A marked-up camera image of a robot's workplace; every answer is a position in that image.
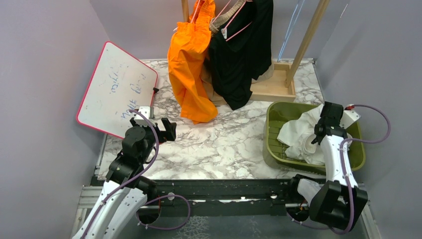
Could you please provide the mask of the black shorts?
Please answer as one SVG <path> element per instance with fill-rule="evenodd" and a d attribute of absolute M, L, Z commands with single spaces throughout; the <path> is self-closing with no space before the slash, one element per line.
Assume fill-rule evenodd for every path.
<path fill-rule="evenodd" d="M 214 91 L 232 110 L 245 106 L 252 95 L 253 80 L 258 80 L 272 65 L 272 23 L 274 3 L 252 0 L 238 12 L 228 26 L 225 40 L 221 33 L 211 37 L 209 58 Z"/>

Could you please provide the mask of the blue wire hanger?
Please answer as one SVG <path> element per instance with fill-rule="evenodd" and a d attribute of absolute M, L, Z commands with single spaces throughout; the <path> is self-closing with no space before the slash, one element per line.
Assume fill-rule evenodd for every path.
<path fill-rule="evenodd" d="M 296 6 L 295 6 L 295 8 L 293 10 L 292 16 L 290 18 L 289 25 L 288 25 L 288 28 L 286 30 L 286 34 L 285 34 L 285 37 L 284 37 L 282 46 L 281 46 L 280 51 L 279 51 L 277 62 L 280 62 L 281 59 L 282 59 L 282 56 L 283 56 L 284 51 L 286 49 L 286 46 L 288 44 L 289 38 L 290 38 L 290 36 L 291 36 L 291 34 L 293 32 L 293 29 L 294 29 L 294 27 L 296 25 L 296 22 L 297 22 L 297 20 L 299 18 L 299 15 L 300 15 L 300 13 L 302 11 L 302 8 L 303 8 L 305 2 L 306 2 L 305 0 L 298 0 L 297 1 L 297 4 L 296 4 Z"/>

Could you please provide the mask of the olive green plastic basket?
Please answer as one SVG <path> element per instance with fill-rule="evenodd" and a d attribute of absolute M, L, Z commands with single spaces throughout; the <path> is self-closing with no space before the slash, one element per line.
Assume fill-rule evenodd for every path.
<path fill-rule="evenodd" d="M 287 168 L 315 174 L 343 174 L 341 160 L 327 157 L 315 138 L 314 127 L 324 105 L 276 102 L 267 110 L 263 158 L 272 168 Z"/>

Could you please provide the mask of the white shorts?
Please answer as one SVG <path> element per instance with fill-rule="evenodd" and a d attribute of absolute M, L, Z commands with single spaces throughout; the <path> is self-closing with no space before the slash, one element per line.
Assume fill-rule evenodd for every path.
<path fill-rule="evenodd" d="M 304 161 L 313 165 L 334 165 L 344 163 L 350 166 L 348 150 L 351 145 L 347 139 L 351 136 L 343 128 L 343 137 L 325 136 L 321 144 L 311 144 L 315 138 L 314 127 L 321 114 L 342 117 L 343 106 L 326 102 L 302 113 L 298 119 L 290 120 L 281 127 L 277 140 L 288 148 L 285 154 L 288 158 Z"/>

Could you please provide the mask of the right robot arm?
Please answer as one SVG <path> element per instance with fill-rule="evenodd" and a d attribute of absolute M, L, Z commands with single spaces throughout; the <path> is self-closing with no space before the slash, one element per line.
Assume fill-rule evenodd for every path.
<path fill-rule="evenodd" d="M 295 203 L 306 200 L 309 218 L 326 225 L 334 233 L 351 231 L 368 202 L 368 194 L 359 188 L 351 170 L 346 130 L 341 127 L 343 106 L 326 102 L 314 127 L 315 139 L 325 159 L 326 182 L 297 175 L 287 189 L 288 198 Z"/>

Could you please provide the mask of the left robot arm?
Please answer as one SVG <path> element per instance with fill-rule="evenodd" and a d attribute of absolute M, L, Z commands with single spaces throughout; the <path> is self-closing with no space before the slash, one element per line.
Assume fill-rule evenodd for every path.
<path fill-rule="evenodd" d="M 114 239 L 143 205 L 156 200 L 156 182 L 140 173 L 145 164 L 152 164 L 148 157 L 157 146 L 175 141 L 177 124 L 162 118 L 160 130 L 157 123 L 137 118 L 130 122 L 122 149 L 109 165 L 100 195 L 75 239 Z"/>

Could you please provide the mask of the pink wire hanger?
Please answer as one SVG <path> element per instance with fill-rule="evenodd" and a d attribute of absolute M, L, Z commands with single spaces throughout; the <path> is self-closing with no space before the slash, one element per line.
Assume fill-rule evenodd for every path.
<path fill-rule="evenodd" d="M 229 40 L 236 33 L 228 36 L 228 26 L 238 15 L 238 12 L 251 0 L 238 0 L 226 13 L 215 16 L 215 2 L 213 0 L 198 0 L 195 3 L 194 10 L 198 8 L 195 16 L 191 14 L 190 20 L 198 21 L 194 23 L 195 31 L 198 31 L 199 39 L 209 42 L 211 37 L 221 33 L 225 40 Z"/>

